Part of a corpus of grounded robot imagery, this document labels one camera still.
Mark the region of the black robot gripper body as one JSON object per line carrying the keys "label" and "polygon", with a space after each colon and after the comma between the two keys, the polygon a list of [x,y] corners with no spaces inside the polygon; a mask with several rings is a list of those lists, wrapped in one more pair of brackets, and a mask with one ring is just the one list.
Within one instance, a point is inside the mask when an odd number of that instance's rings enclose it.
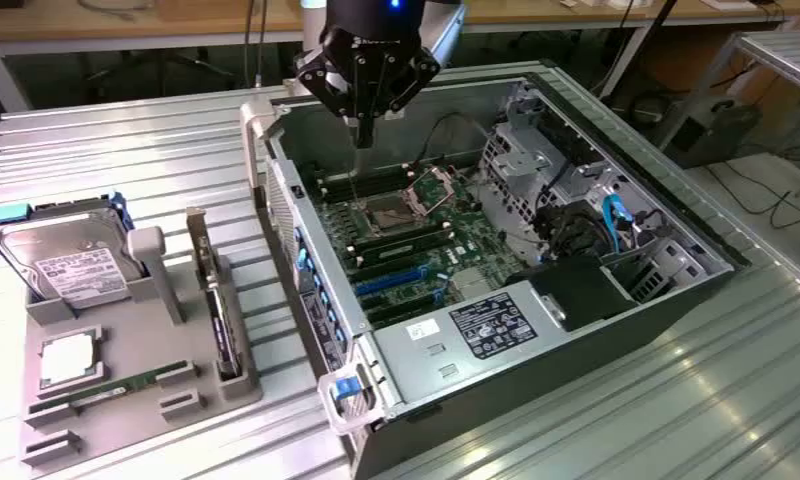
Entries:
{"label": "black robot gripper body", "polygon": [[424,1],[336,0],[327,2],[324,53],[333,63],[349,63],[355,52],[375,47],[396,63],[421,49],[419,28]]}

